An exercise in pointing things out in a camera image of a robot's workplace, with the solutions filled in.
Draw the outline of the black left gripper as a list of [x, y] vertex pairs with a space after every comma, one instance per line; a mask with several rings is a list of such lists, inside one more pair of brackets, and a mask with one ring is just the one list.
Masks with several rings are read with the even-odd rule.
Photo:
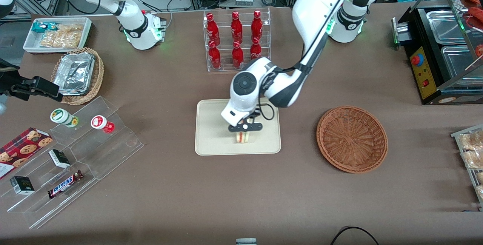
[[243, 118], [240, 123], [255, 123], [255, 119], [261, 115], [260, 111], [253, 111], [247, 117]]

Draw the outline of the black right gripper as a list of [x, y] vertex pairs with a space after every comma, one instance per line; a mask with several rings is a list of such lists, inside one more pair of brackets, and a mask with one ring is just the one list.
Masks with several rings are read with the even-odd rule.
[[0, 60], [0, 94], [4, 96], [17, 97], [28, 101], [29, 92], [33, 91], [36, 96], [47, 97], [62, 102], [63, 95], [59, 92], [59, 86], [45, 78], [34, 76], [26, 78], [20, 75], [20, 67], [10, 64], [4, 59]]

